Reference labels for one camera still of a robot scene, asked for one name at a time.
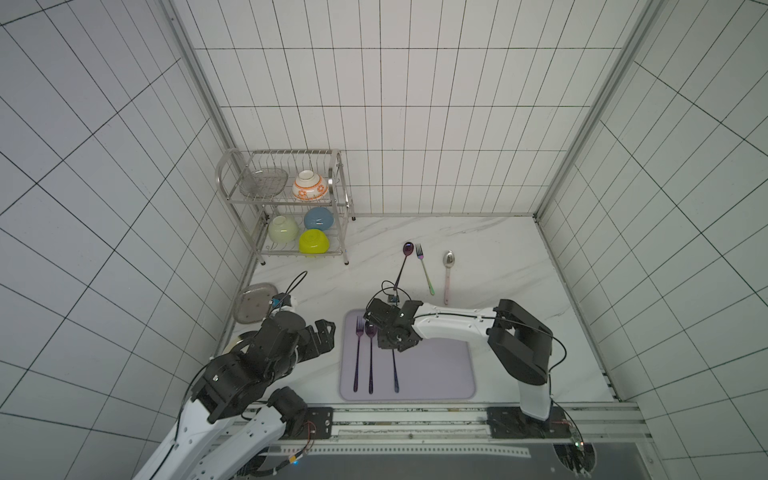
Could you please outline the dark purple spoon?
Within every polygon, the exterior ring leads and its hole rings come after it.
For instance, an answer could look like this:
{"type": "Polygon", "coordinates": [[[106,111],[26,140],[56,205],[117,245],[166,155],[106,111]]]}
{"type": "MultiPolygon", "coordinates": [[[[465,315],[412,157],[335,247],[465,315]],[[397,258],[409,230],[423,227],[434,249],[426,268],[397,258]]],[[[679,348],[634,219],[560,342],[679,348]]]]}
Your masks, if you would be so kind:
{"type": "Polygon", "coordinates": [[[374,340],[377,334],[377,328],[370,322],[365,323],[365,334],[369,340],[369,363],[368,363],[368,393],[372,394],[374,391],[374,340]]]}

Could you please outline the dark purple fork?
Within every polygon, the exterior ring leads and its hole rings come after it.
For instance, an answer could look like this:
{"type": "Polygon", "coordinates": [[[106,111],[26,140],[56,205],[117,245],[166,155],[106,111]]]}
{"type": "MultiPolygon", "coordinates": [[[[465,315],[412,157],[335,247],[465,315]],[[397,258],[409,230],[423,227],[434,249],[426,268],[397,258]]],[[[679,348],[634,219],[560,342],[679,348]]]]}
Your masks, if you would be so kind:
{"type": "Polygon", "coordinates": [[[360,359],[360,346],[362,336],[365,333],[365,321],[361,316],[357,317],[355,325],[355,333],[357,336],[356,355],[355,355],[355,371],[353,379],[353,391],[357,392],[359,389],[359,359],[360,359]]]}

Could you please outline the purple magenta spoon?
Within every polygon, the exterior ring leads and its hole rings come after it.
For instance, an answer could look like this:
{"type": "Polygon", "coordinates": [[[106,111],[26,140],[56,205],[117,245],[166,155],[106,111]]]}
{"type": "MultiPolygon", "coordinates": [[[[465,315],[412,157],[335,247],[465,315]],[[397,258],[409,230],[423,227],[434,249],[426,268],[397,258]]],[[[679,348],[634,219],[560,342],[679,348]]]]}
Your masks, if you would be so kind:
{"type": "Polygon", "coordinates": [[[415,245],[412,242],[407,241],[407,242],[404,243],[404,245],[402,247],[402,253],[403,253],[404,258],[403,258],[401,267],[399,269],[397,278],[396,278],[396,280],[394,282],[394,289],[395,290],[399,289],[399,284],[400,284],[400,280],[402,278],[404,267],[406,265],[406,262],[407,262],[408,258],[414,253],[414,250],[415,250],[415,245]]]}

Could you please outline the blue fork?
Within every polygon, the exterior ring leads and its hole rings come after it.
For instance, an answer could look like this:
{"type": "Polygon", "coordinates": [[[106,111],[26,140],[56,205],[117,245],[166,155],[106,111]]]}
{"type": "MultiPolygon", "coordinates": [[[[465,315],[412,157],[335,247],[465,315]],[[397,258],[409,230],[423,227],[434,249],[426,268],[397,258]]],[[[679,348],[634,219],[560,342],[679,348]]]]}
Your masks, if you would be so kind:
{"type": "Polygon", "coordinates": [[[399,393],[400,382],[399,382],[398,369],[397,369],[396,353],[397,353],[396,350],[391,351],[392,371],[393,371],[393,389],[395,393],[399,393]]]}

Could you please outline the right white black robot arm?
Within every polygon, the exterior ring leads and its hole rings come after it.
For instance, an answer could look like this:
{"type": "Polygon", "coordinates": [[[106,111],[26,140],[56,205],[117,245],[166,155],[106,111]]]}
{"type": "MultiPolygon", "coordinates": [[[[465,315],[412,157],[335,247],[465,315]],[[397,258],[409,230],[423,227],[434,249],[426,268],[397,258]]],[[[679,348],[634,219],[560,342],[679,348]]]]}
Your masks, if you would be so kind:
{"type": "Polygon", "coordinates": [[[501,439],[565,439],[581,448],[583,435],[570,414],[551,397],[553,332],[522,306],[501,299],[486,309],[456,309],[407,300],[401,306],[369,301],[358,323],[375,334],[384,350],[404,352],[431,339],[488,345],[507,374],[518,382],[517,407],[486,410],[491,436],[501,439]]]}

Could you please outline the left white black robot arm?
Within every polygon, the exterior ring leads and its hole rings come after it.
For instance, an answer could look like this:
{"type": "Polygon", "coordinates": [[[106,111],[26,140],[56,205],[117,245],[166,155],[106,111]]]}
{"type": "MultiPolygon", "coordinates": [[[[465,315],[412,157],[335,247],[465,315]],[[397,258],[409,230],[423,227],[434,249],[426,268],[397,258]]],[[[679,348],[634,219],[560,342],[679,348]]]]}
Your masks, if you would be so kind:
{"type": "Polygon", "coordinates": [[[273,390],[294,367],[333,350],[334,323],[307,324],[279,311],[213,358],[193,383],[176,423],[139,479],[272,476],[330,434],[332,410],[311,408],[291,388],[273,390]]]}

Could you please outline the lilac rectangular placemat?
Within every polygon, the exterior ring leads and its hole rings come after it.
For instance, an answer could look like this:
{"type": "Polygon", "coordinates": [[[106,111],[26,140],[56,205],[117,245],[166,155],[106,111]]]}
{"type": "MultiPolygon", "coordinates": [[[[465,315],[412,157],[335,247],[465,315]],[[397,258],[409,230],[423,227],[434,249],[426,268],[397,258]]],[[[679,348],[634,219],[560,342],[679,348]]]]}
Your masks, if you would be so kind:
{"type": "Polygon", "coordinates": [[[359,359],[359,389],[353,391],[357,336],[357,317],[361,310],[345,315],[341,330],[340,395],[346,401],[417,402],[466,400],[474,396],[476,383],[469,345],[449,339],[420,342],[404,352],[396,351],[400,392],[393,389],[391,351],[378,347],[374,340],[374,391],[368,393],[369,340],[362,336],[359,359]]]}

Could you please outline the grey glass plate on table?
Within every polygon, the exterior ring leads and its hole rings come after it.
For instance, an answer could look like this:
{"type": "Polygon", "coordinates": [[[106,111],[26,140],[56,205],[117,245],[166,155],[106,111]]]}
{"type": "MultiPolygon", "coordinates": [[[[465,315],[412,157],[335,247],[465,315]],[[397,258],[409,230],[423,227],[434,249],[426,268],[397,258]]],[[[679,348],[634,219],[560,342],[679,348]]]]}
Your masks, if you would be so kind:
{"type": "Polygon", "coordinates": [[[272,306],[272,299],[278,294],[271,283],[257,283],[241,290],[234,303],[233,317],[236,323],[249,325],[261,322],[272,306]]]}

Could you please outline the lime green bowl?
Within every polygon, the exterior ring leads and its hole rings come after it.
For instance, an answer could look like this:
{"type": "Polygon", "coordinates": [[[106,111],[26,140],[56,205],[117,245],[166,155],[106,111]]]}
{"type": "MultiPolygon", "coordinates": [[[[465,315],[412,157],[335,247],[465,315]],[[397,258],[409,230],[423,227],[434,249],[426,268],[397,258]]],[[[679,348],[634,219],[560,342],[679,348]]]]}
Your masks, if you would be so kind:
{"type": "Polygon", "coordinates": [[[327,253],[330,248],[330,240],[324,231],[308,229],[304,231],[298,240],[299,252],[308,255],[327,253]]]}

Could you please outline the pale green bowl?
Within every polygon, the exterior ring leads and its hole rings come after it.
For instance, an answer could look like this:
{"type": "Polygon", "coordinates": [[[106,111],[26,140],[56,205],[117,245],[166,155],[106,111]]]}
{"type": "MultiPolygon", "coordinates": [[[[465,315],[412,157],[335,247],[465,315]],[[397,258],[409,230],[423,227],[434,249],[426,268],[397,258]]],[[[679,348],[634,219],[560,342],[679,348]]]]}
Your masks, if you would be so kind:
{"type": "Polygon", "coordinates": [[[275,244],[293,242],[299,235],[299,227],[291,216],[275,216],[268,226],[268,236],[275,244]]]}

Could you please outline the blue bowl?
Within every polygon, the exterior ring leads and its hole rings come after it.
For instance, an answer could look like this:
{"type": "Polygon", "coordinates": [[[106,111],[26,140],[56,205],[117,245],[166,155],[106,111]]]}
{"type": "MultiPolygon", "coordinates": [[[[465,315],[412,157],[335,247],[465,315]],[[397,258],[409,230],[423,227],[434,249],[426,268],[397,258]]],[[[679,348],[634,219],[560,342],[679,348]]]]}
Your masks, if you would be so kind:
{"type": "Polygon", "coordinates": [[[334,225],[335,220],[326,207],[314,207],[304,215],[303,222],[307,230],[327,231],[334,225]]]}

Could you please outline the steel two-tier dish rack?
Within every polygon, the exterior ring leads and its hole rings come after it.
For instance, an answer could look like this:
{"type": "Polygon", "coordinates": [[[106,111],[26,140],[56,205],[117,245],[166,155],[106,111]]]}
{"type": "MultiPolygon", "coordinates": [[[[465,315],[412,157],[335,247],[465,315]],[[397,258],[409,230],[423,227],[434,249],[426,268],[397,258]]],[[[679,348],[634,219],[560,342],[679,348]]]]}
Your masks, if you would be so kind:
{"type": "Polygon", "coordinates": [[[264,265],[269,256],[340,257],[345,264],[349,263],[346,231],[349,223],[356,219],[356,213],[341,151],[227,149],[215,167],[215,183],[224,203],[236,214],[239,228],[260,264],[264,265]],[[256,168],[287,171],[288,182],[284,190],[269,200],[245,197],[239,191],[242,175],[248,169],[256,168]],[[313,170],[327,180],[329,193],[325,197],[304,202],[293,196],[295,177],[303,170],[313,170]],[[324,254],[302,254],[298,240],[307,230],[304,215],[314,207],[326,207],[334,216],[334,225],[324,231],[330,240],[330,248],[324,254]],[[270,240],[268,226],[278,215],[291,216],[297,222],[299,235],[293,242],[275,244],[270,240]]]}

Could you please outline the white orange patterned bowl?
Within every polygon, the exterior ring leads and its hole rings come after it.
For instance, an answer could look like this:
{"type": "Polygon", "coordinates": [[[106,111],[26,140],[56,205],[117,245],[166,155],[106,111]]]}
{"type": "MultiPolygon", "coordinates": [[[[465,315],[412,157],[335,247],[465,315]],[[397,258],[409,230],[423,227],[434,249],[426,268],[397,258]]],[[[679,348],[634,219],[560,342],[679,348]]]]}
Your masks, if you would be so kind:
{"type": "Polygon", "coordinates": [[[292,185],[293,196],[300,201],[318,201],[329,193],[327,180],[313,170],[300,171],[292,185]]]}

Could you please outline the clear glass plate in rack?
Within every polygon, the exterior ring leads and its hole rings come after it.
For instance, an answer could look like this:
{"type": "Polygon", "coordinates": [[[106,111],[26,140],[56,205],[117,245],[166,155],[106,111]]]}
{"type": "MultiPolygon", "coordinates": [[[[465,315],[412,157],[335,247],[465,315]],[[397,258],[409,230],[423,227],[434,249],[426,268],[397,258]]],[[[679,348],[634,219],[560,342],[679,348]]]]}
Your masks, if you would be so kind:
{"type": "Polygon", "coordinates": [[[269,200],[280,194],[287,182],[288,172],[283,169],[248,169],[242,175],[239,191],[247,198],[269,200]]]}

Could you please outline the aluminium mounting rail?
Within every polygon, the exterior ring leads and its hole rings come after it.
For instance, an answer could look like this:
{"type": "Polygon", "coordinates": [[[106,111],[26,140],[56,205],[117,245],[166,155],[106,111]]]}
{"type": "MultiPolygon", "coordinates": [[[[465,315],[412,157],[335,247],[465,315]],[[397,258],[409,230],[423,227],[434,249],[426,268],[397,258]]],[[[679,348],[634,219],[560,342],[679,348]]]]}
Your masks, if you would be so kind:
{"type": "Polygon", "coordinates": [[[257,440],[275,427],[279,437],[260,447],[268,455],[437,454],[520,455],[523,444],[574,447],[646,443],[650,430],[633,403],[561,403],[545,423],[526,420],[512,405],[334,405],[293,409],[284,417],[252,406],[226,420],[208,452],[234,438],[257,440]]]}

